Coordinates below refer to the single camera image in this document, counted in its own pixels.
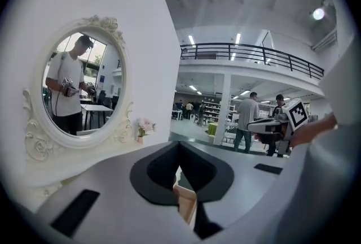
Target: balcony railing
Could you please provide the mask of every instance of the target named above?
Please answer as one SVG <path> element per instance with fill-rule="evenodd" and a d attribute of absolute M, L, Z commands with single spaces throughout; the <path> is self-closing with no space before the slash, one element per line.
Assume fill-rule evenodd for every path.
<path fill-rule="evenodd" d="M 267 66 L 282 66 L 321 79 L 324 70 L 311 62 L 285 52 L 262 46 L 235 43 L 198 43 L 181 45 L 181 59 L 242 60 Z"/>

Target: fluorescent light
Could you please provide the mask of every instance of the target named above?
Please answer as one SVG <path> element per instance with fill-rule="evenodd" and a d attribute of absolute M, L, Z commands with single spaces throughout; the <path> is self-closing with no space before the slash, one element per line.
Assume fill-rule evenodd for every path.
<path fill-rule="evenodd" d="M 241 93 L 241 95 L 245 95 L 246 93 L 249 93 L 250 90 L 245 90 L 244 92 Z"/>
<path fill-rule="evenodd" d="M 189 37 L 189 39 L 191 41 L 191 44 L 194 46 L 195 43 L 194 43 L 193 37 L 191 35 L 189 35 L 188 37 Z"/>
<path fill-rule="evenodd" d="M 237 34 L 236 44 L 239 43 L 239 39 L 241 39 L 241 33 L 238 33 L 238 34 Z"/>
<path fill-rule="evenodd" d="M 315 20 L 321 20 L 325 16 L 325 11 L 322 8 L 317 8 L 314 13 L 313 17 Z"/>

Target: white pillar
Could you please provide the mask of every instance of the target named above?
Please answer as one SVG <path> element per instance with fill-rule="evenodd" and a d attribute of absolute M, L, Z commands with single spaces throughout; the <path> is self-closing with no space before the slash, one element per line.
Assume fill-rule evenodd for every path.
<path fill-rule="evenodd" d="M 223 134 L 226 130 L 226 119 L 228 118 L 229 102 L 231 95 L 231 75 L 226 74 L 223 78 L 223 90 L 221 99 L 221 110 L 219 111 L 218 127 L 213 143 L 220 145 Z"/>

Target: white mirror frame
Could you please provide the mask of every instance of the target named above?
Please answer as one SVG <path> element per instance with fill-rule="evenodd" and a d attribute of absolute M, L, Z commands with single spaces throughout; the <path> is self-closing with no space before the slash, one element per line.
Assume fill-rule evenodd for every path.
<path fill-rule="evenodd" d="M 29 88 L 23 91 L 24 108 L 29 116 L 25 131 L 25 147 L 30 159 L 43 162 L 49 157 L 57 157 L 63 149 L 87 149 L 104 145 L 119 147 L 122 143 L 134 141 L 129 120 L 133 105 L 130 101 L 130 64 L 122 33 L 117 28 L 115 18 L 99 18 L 95 15 L 77 20 L 59 30 L 37 55 L 39 60 L 36 60 L 33 68 Z M 52 51 L 71 34 L 86 31 L 100 33 L 117 48 L 122 62 L 122 91 L 119 104 L 106 125 L 90 135 L 75 137 L 62 132 L 50 119 L 43 104 L 41 86 L 45 66 Z"/>

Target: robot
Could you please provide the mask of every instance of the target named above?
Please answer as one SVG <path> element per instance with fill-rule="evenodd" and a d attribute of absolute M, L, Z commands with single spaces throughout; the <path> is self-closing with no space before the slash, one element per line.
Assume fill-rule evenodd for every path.
<path fill-rule="evenodd" d="M 290 154 L 290 140 L 293 133 L 306 124 L 309 116 L 300 98 L 295 98 L 276 110 L 274 118 L 256 120 L 247 125 L 252 133 L 257 133 L 262 143 L 278 144 L 278 154 Z"/>

